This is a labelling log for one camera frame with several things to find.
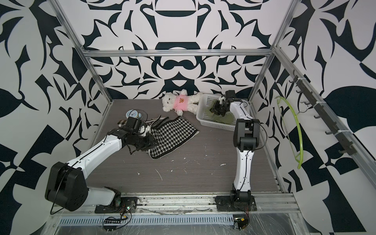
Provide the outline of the houndstooth black white garment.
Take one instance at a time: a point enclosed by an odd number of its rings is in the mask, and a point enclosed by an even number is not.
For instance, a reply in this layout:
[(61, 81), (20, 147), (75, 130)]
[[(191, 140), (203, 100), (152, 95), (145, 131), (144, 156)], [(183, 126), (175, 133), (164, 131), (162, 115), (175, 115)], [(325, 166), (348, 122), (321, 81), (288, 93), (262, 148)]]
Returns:
[(154, 160), (174, 152), (199, 134), (199, 130), (183, 116), (175, 119), (159, 117), (148, 124), (151, 125), (151, 135), (158, 142), (146, 151)]

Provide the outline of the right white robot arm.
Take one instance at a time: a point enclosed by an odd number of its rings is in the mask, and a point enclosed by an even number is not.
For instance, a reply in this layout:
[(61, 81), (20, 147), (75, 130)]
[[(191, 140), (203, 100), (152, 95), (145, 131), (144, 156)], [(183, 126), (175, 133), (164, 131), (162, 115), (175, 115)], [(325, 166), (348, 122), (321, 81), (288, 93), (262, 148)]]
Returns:
[(251, 193), (251, 165), (254, 153), (260, 142), (260, 122), (252, 118), (245, 103), (236, 98), (219, 98), (211, 109), (215, 114), (231, 112), (236, 119), (233, 145), (237, 153), (237, 170), (230, 196), (221, 207), (232, 211), (247, 211), (254, 204)]

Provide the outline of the green knitted scarf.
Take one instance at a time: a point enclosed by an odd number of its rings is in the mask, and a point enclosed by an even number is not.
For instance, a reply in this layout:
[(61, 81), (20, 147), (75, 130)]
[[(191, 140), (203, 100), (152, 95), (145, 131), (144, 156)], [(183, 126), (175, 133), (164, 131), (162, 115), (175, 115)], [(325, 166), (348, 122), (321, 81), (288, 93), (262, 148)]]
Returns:
[(208, 117), (210, 117), (212, 119), (212, 121), (220, 122), (220, 123), (224, 123), (224, 121), (225, 121), (225, 117), (222, 116), (222, 115), (216, 114), (213, 107), (208, 107), (205, 110), (205, 113)]
[(224, 116), (218, 115), (213, 117), (213, 120), (218, 123), (233, 125), (234, 115), (232, 113), (226, 113)]

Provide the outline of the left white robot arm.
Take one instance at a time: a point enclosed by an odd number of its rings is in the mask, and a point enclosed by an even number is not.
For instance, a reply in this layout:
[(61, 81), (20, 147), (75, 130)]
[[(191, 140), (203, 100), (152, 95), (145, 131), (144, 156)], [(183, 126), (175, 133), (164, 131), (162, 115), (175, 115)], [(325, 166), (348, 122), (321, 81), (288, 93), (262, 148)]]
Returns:
[(80, 156), (66, 163), (55, 163), (49, 174), (45, 199), (71, 212), (87, 205), (119, 209), (121, 195), (118, 190), (88, 187), (86, 180), (101, 163), (124, 147), (147, 151), (157, 146), (151, 129), (151, 123), (130, 117)]

